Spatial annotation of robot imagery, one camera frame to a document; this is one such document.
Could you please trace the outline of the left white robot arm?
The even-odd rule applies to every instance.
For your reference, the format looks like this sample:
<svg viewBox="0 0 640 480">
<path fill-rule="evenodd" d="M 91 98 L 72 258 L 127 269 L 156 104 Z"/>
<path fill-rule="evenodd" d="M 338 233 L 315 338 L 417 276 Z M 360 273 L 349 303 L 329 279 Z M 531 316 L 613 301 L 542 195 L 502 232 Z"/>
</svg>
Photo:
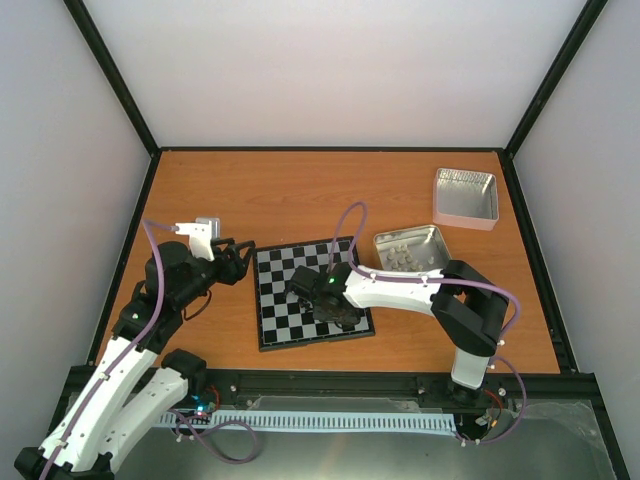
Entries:
<svg viewBox="0 0 640 480">
<path fill-rule="evenodd" d="M 14 467 L 25 479 L 112 479 L 162 414 L 208 390 L 205 360 L 164 351 L 187 307 L 215 284 L 234 285 L 248 271 L 255 244 L 212 240 L 195 255 L 176 241 L 154 244 L 131 300 L 77 401 L 38 447 Z"/>
</svg>

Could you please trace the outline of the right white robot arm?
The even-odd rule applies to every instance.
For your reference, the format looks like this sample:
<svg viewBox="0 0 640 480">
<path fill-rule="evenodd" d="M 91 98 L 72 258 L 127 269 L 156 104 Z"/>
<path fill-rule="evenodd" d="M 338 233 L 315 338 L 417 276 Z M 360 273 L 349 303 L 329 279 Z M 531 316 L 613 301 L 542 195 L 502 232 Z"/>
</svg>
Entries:
<svg viewBox="0 0 640 480">
<path fill-rule="evenodd" d="M 507 292 L 463 261 L 429 272 L 386 272 L 340 262 L 318 272 L 296 268 L 286 288 L 317 322 L 340 328 L 359 322 L 367 308 L 435 318 L 456 348 L 448 396 L 471 403 L 481 392 L 491 357 L 502 340 L 511 302 Z"/>
</svg>

